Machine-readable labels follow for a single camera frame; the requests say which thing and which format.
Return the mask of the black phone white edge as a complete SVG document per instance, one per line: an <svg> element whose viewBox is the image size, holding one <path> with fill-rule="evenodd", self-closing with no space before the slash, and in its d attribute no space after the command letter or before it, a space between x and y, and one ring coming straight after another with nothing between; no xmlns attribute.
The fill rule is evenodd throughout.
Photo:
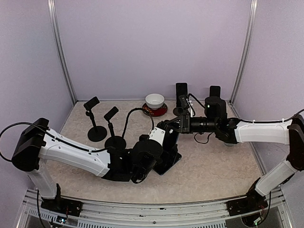
<svg viewBox="0 0 304 228"><path fill-rule="evenodd" d="M177 140L179 133L173 130L166 131L163 141L163 153L162 156L175 156L177 154Z"/></svg>

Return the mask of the tall black phone stand front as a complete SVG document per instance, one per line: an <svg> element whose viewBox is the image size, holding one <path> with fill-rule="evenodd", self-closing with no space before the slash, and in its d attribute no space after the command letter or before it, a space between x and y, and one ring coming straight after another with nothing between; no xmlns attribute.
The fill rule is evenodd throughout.
<svg viewBox="0 0 304 228"><path fill-rule="evenodd" d="M118 113L118 108L114 106L109 112L107 112L104 115L104 119L108 122L108 128L110 131L110 137L105 141L104 146L106 148L108 147L114 147L117 150L123 150L126 148L126 141L123 137L117 136L114 133L114 126L110 122L110 120Z"/></svg>

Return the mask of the small round-base phone stand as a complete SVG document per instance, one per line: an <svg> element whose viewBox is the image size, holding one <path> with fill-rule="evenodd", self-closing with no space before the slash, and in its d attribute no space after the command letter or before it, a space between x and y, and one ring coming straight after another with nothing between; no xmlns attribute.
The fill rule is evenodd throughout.
<svg viewBox="0 0 304 228"><path fill-rule="evenodd" d="M188 110L187 110L187 109L184 109L184 108L182 108L182 107L175 107L175 108L173 109L173 114L174 114L175 116L187 115L188 113L189 113Z"/></svg>

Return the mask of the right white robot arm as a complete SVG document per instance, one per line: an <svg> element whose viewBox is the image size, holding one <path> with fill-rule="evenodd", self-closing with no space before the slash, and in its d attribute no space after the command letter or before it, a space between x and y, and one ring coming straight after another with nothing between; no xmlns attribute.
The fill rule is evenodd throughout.
<svg viewBox="0 0 304 228"><path fill-rule="evenodd" d="M192 117L188 112L188 101L180 96L183 112L172 120L165 121L168 129L178 133L214 133L227 144L247 142L280 143L289 145L289 154L265 176L260 178L243 200L243 207L253 211L272 189L304 169L304 119L295 114L289 119L277 121L245 121L228 118L226 102L218 96L205 99L204 117Z"/></svg>

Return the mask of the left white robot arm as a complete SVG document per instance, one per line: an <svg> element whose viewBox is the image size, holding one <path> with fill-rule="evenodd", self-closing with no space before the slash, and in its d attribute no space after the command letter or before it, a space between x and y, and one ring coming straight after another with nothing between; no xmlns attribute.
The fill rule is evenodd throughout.
<svg viewBox="0 0 304 228"><path fill-rule="evenodd" d="M154 127L149 135L140 136L131 149L121 145L97 149L60 135L49 128L48 122L39 118L27 123L11 162L29 175L41 197L56 211L62 211L67 204L46 169L47 160L80 168L105 180L138 184L150 171L163 175L181 159L177 133L160 126Z"/></svg>

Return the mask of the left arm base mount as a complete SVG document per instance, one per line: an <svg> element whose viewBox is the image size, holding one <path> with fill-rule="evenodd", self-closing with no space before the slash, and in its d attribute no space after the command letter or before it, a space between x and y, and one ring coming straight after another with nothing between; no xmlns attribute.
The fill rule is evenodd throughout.
<svg viewBox="0 0 304 228"><path fill-rule="evenodd" d="M58 198L42 199L41 207L52 212L79 217L83 203L78 200Z"/></svg>

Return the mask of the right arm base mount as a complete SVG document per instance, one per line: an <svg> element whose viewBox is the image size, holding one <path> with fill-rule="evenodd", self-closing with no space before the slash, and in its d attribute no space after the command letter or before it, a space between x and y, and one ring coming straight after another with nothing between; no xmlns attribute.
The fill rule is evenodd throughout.
<svg viewBox="0 0 304 228"><path fill-rule="evenodd" d="M268 202L265 196L250 195L245 198L229 200L227 208L230 216L241 215L252 211L257 211L268 207Z"/></svg>

